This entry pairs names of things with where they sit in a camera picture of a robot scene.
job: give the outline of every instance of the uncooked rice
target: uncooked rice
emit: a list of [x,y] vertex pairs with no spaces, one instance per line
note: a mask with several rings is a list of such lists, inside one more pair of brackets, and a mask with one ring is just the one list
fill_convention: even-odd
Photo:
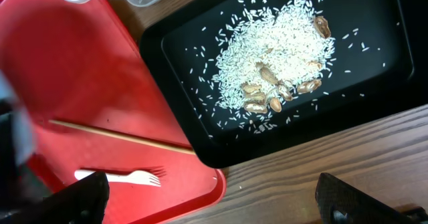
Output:
[[325,70],[327,60],[334,53],[335,39],[324,39],[316,31],[315,9],[308,5],[312,3],[294,0],[276,14],[264,7],[256,11],[261,19],[248,15],[249,21],[235,29],[226,25],[233,35],[229,47],[217,56],[219,73],[212,77],[213,82],[221,84],[220,107],[242,108],[245,98],[241,85],[244,83],[259,84],[264,93],[275,88],[261,78],[255,66],[257,62],[266,64],[279,80],[287,80],[289,88],[322,76],[318,67],[307,63],[320,62]]

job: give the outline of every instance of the chopstick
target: chopstick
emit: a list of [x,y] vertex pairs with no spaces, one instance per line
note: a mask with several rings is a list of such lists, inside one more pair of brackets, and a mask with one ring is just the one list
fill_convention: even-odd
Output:
[[105,129],[101,129],[101,128],[95,128],[95,127],[91,127],[91,126],[82,126],[80,124],[72,124],[72,123],[68,123],[68,122],[64,122],[64,121],[60,121],[60,120],[50,120],[49,122],[51,122],[52,124],[57,124],[60,126],[66,126],[69,128],[73,128],[76,130],[83,130],[85,132],[89,132],[89,133],[93,133],[93,134],[99,134],[102,136],[108,136],[108,137],[112,137],[112,138],[116,138],[116,139],[120,139],[120,140],[126,140],[126,141],[131,141],[134,143],[145,144],[148,146],[153,146],[153,147],[161,148],[164,150],[171,150],[171,151],[175,151],[175,152],[179,152],[179,153],[183,153],[183,154],[195,154],[195,151],[193,151],[192,149],[189,149],[189,148],[171,146],[171,145],[168,145],[168,144],[165,144],[162,142],[150,140],[150,139],[143,138],[143,137],[132,136],[132,135],[123,134],[120,132],[105,130]]

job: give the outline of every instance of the black object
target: black object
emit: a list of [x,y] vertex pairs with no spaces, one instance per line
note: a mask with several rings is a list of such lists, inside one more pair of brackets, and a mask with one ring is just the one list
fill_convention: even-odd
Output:
[[0,100],[0,213],[30,204],[21,196],[19,186],[19,171],[15,163],[12,135],[13,116],[10,103]]
[[[287,1],[268,0],[267,5],[261,0],[255,5],[250,0],[245,3],[248,9],[259,9],[280,8]],[[214,37],[220,28],[230,37],[231,31],[225,29],[225,24],[231,24],[232,13],[242,15],[242,3],[195,0],[147,29],[140,41],[140,53],[198,157],[208,166],[223,168],[427,103],[424,89],[427,66],[422,56],[424,49],[418,46],[427,34],[421,27],[422,21],[416,19],[420,15],[413,15],[411,9],[424,6],[420,1],[426,0],[324,0],[321,3],[312,0],[316,10],[324,10],[323,15],[337,38],[336,53],[332,56],[338,59],[332,67],[336,72],[333,76],[337,77],[331,80],[324,77],[323,85],[314,93],[287,103],[285,110],[274,114],[270,121],[278,128],[262,134],[252,134],[253,125],[248,122],[243,129],[238,128],[241,121],[229,120],[232,117],[229,111],[219,107],[211,118],[219,93],[198,79],[198,76],[208,79],[207,76],[217,73],[213,63],[209,63],[205,75],[202,69],[209,58],[215,59],[221,47],[227,48],[225,44],[217,46]],[[342,36],[352,34],[354,28],[360,28],[358,35],[342,41]],[[370,46],[368,52],[361,52],[362,41]],[[351,50],[348,49],[350,42],[354,43]],[[201,58],[201,45],[207,49],[205,59]],[[347,69],[352,73],[341,74]],[[214,97],[213,101],[206,99],[208,95]],[[203,106],[198,98],[203,98],[208,106]],[[318,111],[311,106],[315,98]],[[300,117],[287,125],[286,118],[295,115],[297,110]],[[216,123],[220,120],[222,123],[228,120],[229,124],[224,129],[218,128]]]
[[101,224],[109,190],[106,174],[96,172],[0,224]]
[[315,199],[325,224],[412,224],[428,221],[422,208],[399,213],[328,173],[320,175]]

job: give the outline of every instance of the fork handle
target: fork handle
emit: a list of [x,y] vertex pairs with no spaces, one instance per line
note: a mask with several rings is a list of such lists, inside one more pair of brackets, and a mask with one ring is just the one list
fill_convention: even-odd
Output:
[[[83,178],[91,175],[92,173],[94,173],[94,171],[77,170],[77,171],[74,172],[74,177],[80,181]],[[132,183],[132,184],[135,184],[126,175],[106,174],[106,176],[107,176],[107,181],[108,182],[119,182],[119,183]]]

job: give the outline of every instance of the tray rim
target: tray rim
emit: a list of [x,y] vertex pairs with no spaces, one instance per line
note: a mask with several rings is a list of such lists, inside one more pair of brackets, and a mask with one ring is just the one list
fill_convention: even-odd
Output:
[[[231,166],[234,164],[238,164],[241,162],[245,162],[257,157],[261,157],[267,154],[274,153],[276,151],[289,148],[295,145],[302,144],[304,142],[308,142],[310,140],[315,140],[317,138],[321,138],[323,136],[327,136],[329,134],[334,134],[336,132],[339,132],[341,130],[345,130],[347,128],[351,128],[354,126],[358,126],[360,124],[364,124],[373,120],[377,120],[379,118],[383,118],[386,116],[389,116],[391,114],[396,114],[398,112],[402,112],[404,110],[408,110],[410,108],[414,108],[417,106],[420,106],[424,104],[426,101],[422,100],[423,98],[419,98],[416,100],[417,104],[406,104],[404,102],[401,102],[400,104],[397,104],[397,108],[394,107],[388,107],[387,110],[382,110],[380,112],[374,112],[374,111],[368,111],[370,112],[370,116],[364,116],[362,112],[360,111],[360,114],[354,114],[353,117],[355,117],[355,120],[352,122],[345,122],[342,126],[329,126],[328,128],[324,127],[321,130],[317,130],[317,133],[311,133],[307,136],[301,136],[296,140],[292,142],[298,142],[292,143],[292,144],[286,144],[282,145],[281,148],[278,148],[278,144],[275,144],[276,147],[274,148],[274,151],[266,150],[264,147],[260,147],[259,149],[255,148],[255,151],[258,153],[241,153],[236,148],[233,148],[232,146],[228,146],[228,148],[225,148],[224,146],[221,146],[220,144],[214,142],[211,140],[205,131],[204,126],[199,122],[197,119],[197,116],[193,113],[193,108],[190,108],[192,106],[192,103],[190,102],[189,97],[187,96],[186,91],[182,87],[180,80],[175,79],[177,76],[175,75],[174,70],[172,70],[171,63],[169,63],[168,59],[163,55],[162,45],[163,45],[163,36],[165,36],[170,31],[174,30],[177,27],[182,26],[182,24],[188,22],[189,20],[193,19],[194,17],[200,15],[201,13],[204,13],[210,8],[216,6],[216,4],[222,2],[224,0],[194,0],[187,4],[186,6],[178,9],[176,12],[170,14],[169,16],[165,17],[164,19],[158,21],[151,27],[149,27],[142,35],[140,39],[140,54],[146,63],[148,69],[150,70],[153,78],[155,79],[155,82],[158,84],[158,87],[160,88],[161,92],[164,94],[165,99],[167,100],[171,110],[173,111],[176,119],[178,120],[181,128],[183,129],[184,133],[186,134],[186,137],[189,139],[189,142],[191,143],[192,147],[195,149],[195,152],[197,156],[201,159],[202,162],[204,162],[209,167],[213,168],[224,168],[227,166]],[[414,67],[415,63],[413,62],[413,57],[411,53],[411,49],[409,46],[409,38],[407,35],[407,28],[405,27],[405,20],[403,18],[403,12],[401,9],[401,5],[399,3],[399,0],[397,0],[398,4],[398,12],[401,17],[401,21],[403,22],[404,27],[404,35],[405,39],[407,40],[407,47],[405,50],[407,50],[407,53],[409,54],[409,59],[411,64],[413,65],[413,69],[411,70],[409,77],[407,78],[407,83],[402,87],[402,89],[408,88],[410,85],[414,86],[415,81],[411,81],[410,79],[414,77]],[[382,83],[380,81],[380,78],[374,78],[373,80],[368,81],[371,84],[376,85],[384,85],[385,83]],[[370,103],[379,103],[383,98],[372,98]],[[358,106],[361,105],[361,101],[353,102],[352,104],[345,105],[341,108],[338,108],[336,111],[337,116],[341,116],[344,113],[346,113],[347,109],[352,106]],[[329,118],[330,116],[327,116],[325,114],[321,114],[317,117],[317,119],[322,118]],[[300,127],[304,127],[302,124],[296,124],[296,127],[292,128],[292,130],[298,129]],[[278,130],[277,131],[271,131],[273,133],[273,136],[279,136]],[[250,140],[249,142],[255,142],[255,141],[262,141],[260,137],[255,136],[254,140]]]

